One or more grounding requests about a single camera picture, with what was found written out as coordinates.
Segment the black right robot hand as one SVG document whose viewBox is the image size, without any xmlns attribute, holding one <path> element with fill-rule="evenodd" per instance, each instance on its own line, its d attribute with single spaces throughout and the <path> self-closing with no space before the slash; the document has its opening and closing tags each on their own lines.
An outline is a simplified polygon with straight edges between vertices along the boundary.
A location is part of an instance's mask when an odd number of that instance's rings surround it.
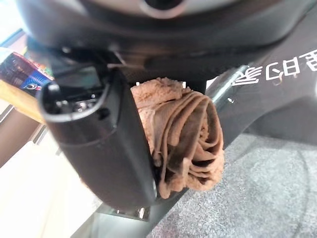
<svg viewBox="0 0 317 238">
<path fill-rule="evenodd" d="M 157 173 L 129 86 L 156 76 L 197 89 L 283 41 L 314 0 L 19 0 L 33 56 L 55 78 L 40 112 L 94 194 L 149 206 Z"/>
</svg>

